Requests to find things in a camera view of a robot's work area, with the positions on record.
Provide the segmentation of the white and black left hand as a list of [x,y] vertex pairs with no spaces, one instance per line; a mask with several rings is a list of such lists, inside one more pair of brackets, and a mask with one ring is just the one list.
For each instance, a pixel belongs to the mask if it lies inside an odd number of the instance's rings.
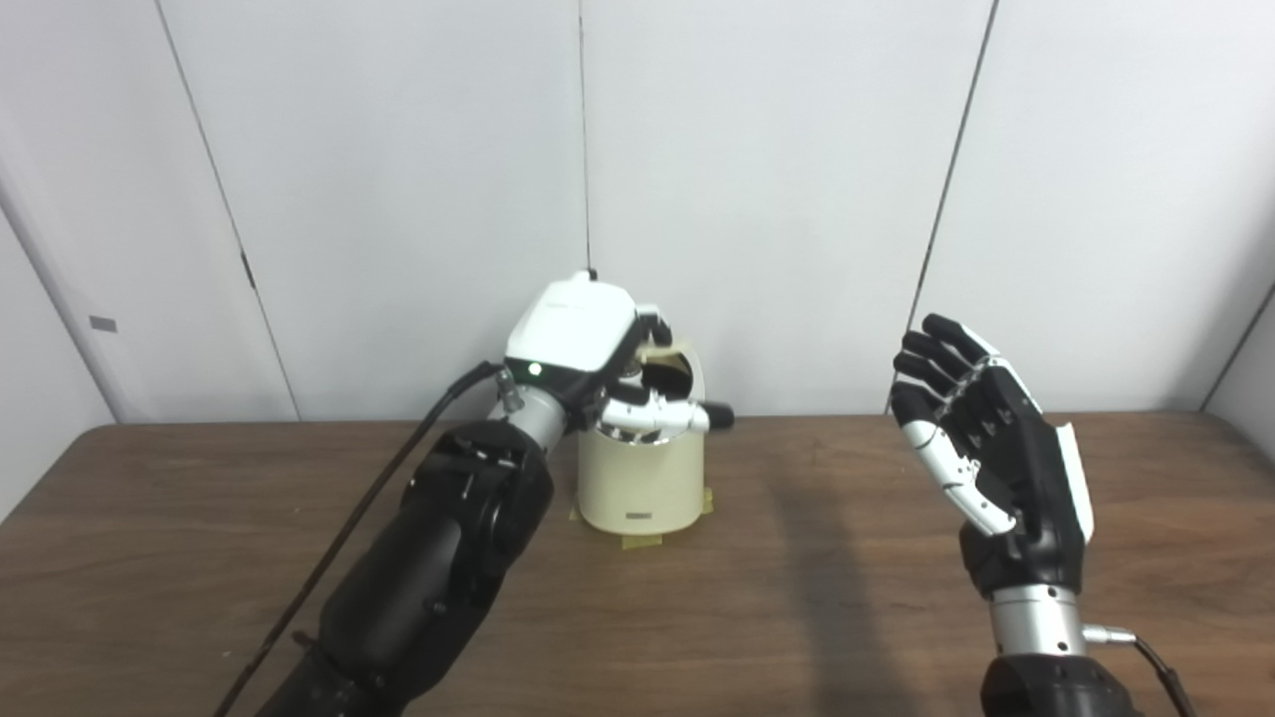
[[499,376],[504,413],[529,434],[532,407],[546,404],[561,435],[609,427],[643,443],[727,430],[731,404],[669,398],[625,378],[626,367],[674,339],[657,305],[643,305],[592,270],[550,283],[510,333]]

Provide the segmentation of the white and black right hand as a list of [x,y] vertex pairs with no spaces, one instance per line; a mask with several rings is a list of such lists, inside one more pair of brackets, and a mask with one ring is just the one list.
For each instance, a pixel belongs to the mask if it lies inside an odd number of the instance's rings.
[[892,417],[963,517],[975,589],[1079,595],[1096,517],[1075,427],[1051,424],[1009,358],[949,316],[907,332],[892,367]]

